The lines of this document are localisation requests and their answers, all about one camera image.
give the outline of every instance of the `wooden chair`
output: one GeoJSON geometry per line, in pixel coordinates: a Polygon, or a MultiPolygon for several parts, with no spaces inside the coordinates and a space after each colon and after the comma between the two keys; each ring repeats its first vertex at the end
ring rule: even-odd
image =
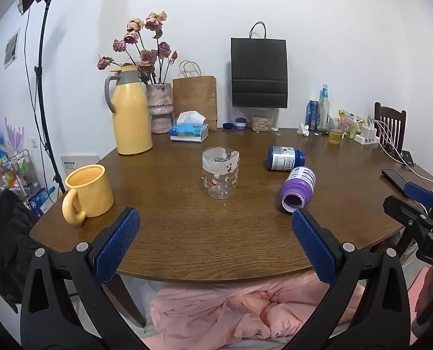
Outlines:
{"type": "MultiPolygon", "coordinates": [[[[403,139],[405,137],[406,111],[398,112],[393,108],[381,106],[380,102],[375,103],[374,119],[382,121],[388,125],[392,132],[393,145],[399,153],[403,149],[403,139]]],[[[377,136],[380,137],[380,143],[385,143],[385,138],[382,135],[382,128],[377,127],[377,136]]]]}

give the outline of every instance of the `container of nuts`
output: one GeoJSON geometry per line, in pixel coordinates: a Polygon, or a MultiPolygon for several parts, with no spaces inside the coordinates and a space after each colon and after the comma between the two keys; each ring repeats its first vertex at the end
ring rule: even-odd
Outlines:
{"type": "Polygon", "coordinates": [[[252,113],[251,129],[254,132],[269,132],[273,124],[272,109],[255,109],[252,113]]]}

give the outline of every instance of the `flower vase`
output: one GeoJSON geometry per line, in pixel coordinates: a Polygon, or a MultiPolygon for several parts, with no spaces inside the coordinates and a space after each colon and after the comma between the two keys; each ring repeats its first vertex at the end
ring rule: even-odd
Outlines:
{"type": "Polygon", "coordinates": [[[173,126],[173,92],[171,83],[146,86],[148,113],[152,117],[152,133],[168,133],[173,126]]]}

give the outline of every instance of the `gray thermos handle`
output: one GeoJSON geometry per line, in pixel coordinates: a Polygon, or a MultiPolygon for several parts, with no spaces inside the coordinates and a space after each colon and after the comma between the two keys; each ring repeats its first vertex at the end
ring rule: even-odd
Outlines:
{"type": "Polygon", "coordinates": [[[106,104],[108,105],[109,109],[115,113],[116,107],[114,106],[113,102],[111,101],[111,96],[109,95],[109,83],[111,80],[119,80],[121,78],[120,75],[112,75],[108,76],[106,78],[106,82],[104,83],[104,96],[106,97],[106,104]]]}

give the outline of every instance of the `drinking glass with yellow liquid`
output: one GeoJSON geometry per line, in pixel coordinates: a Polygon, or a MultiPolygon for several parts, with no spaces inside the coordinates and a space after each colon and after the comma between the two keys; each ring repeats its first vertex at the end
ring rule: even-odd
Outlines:
{"type": "Polygon", "coordinates": [[[344,125],[337,118],[328,121],[328,141],[333,145],[339,145],[343,138],[344,125]]]}

